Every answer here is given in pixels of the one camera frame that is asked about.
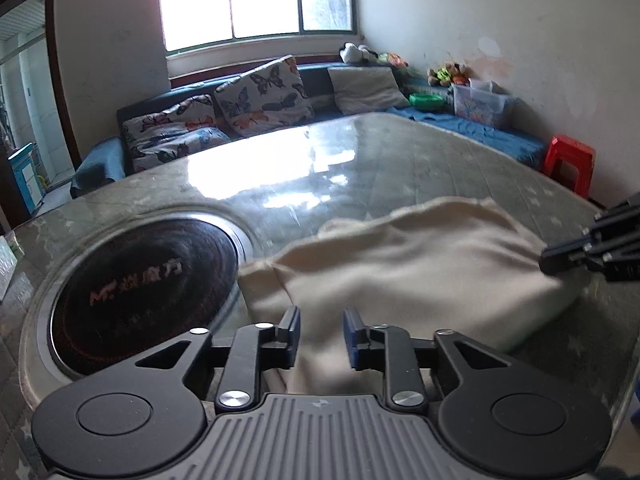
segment white plush toy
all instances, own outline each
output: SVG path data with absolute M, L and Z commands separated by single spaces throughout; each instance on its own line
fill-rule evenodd
M 344 44 L 340 51 L 340 57 L 345 63 L 368 63 L 378 60 L 378 54 L 373 52 L 367 45 L 356 47 L 353 43 Z

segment blue cabinet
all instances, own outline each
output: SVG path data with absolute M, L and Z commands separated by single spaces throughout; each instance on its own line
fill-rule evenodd
M 33 144 L 29 143 L 9 157 L 9 163 L 14 170 L 15 181 L 18 183 L 18 188 L 29 213 L 33 213 L 36 210 L 44 196 L 35 165 L 31 159 L 32 151 Z

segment ceiling panel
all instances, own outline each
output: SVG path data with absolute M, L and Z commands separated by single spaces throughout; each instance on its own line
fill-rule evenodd
M 44 0 L 27 0 L 0 16 L 0 41 L 44 26 Z

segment triangular cutout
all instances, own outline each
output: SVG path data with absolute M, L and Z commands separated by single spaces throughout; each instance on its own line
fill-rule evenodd
M 170 370 L 179 361 L 184 351 L 189 346 L 189 341 L 178 341 L 167 348 L 163 348 L 161 351 L 156 352 L 149 357 L 140 359 L 136 363 L 136 366 L 140 368 L 156 368 L 159 370 Z
M 466 363 L 474 370 L 487 370 L 488 368 L 506 368 L 507 363 L 497 358 L 485 354 L 481 350 L 474 348 L 462 341 L 455 342 L 456 348 L 465 359 Z

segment sofa armrest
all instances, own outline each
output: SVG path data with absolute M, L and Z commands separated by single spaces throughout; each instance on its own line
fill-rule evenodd
M 71 196 L 77 198 L 111 182 L 125 178 L 125 153 L 120 137 L 96 144 L 71 181 Z

